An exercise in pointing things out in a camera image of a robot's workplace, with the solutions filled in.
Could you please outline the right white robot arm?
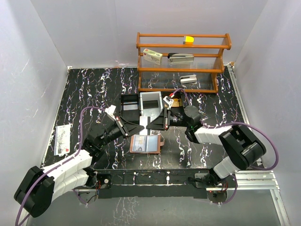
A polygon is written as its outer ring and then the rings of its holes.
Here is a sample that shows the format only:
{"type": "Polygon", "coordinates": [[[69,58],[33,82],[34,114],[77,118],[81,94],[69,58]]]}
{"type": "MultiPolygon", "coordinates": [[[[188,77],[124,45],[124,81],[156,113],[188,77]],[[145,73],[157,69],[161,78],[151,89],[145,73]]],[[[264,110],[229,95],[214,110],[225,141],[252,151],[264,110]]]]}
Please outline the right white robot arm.
{"type": "Polygon", "coordinates": [[[201,178],[189,178],[192,184],[202,183],[217,186],[225,178],[240,170],[246,170],[266,153],[266,147],[244,124],[208,127],[202,124],[201,115],[195,106],[189,105],[182,113],[173,114],[165,108],[146,128],[168,130],[170,126],[185,127],[187,139],[193,143],[211,143],[224,148],[227,157],[212,167],[201,178]]]}

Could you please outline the silver VIP card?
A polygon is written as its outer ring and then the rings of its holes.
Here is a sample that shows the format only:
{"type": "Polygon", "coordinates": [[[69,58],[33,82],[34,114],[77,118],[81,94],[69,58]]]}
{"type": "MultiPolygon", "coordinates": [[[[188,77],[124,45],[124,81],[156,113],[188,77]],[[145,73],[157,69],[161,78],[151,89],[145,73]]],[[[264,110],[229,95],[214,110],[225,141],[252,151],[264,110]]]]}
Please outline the silver VIP card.
{"type": "Polygon", "coordinates": [[[147,137],[145,135],[134,135],[133,136],[133,152],[146,152],[147,137]]]}

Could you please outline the pink leather card holder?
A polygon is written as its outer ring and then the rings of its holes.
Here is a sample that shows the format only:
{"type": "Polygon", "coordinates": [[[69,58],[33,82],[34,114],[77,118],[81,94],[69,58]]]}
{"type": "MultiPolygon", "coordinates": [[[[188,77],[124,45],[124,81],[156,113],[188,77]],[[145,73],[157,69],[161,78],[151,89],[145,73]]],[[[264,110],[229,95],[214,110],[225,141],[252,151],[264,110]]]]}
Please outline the pink leather card holder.
{"type": "Polygon", "coordinates": [[[148,135],[147,143],[146,143],[146,152],[133,152],[133,136],[131,137],[130,142],[130,153],[141,153],[141,154],[159,154],[161,151],[161,147],[165,144],[163,137],[159,135],[148,135]]]}

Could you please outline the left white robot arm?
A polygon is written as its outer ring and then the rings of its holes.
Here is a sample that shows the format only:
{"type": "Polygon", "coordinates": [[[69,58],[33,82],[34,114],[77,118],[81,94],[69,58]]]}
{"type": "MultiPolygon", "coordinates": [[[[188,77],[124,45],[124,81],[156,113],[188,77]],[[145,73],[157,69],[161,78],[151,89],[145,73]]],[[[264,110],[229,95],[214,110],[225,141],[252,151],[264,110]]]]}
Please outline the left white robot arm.
{"type": "Polygon", "coordinates": [[[79,152],[44,168],[31,167],[14,194],[14,199],[32,217],[43,214],[59,196],[88,184],[94,177],[91,166],[103,155],[103,148],[117,138],[128,138],[144,126],[115,118],[108,128],[93,127],[79,152]]]}

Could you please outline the silver magnetic stripe card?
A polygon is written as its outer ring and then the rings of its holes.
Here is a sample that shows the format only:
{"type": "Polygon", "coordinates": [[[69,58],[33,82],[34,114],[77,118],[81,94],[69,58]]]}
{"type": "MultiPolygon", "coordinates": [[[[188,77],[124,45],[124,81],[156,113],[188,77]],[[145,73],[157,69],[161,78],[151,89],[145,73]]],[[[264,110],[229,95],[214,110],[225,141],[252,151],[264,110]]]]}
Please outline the silver magnetic stripe card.
{"type": "Polygon", "coordinates": [[[141,126],[144,126],[144,129],[139,132],[139,135],[148,136],[151,135],[151,130],[147,129],[147,125],[151,122],[149,116],[140,116],[139,123],[141,126]]]}

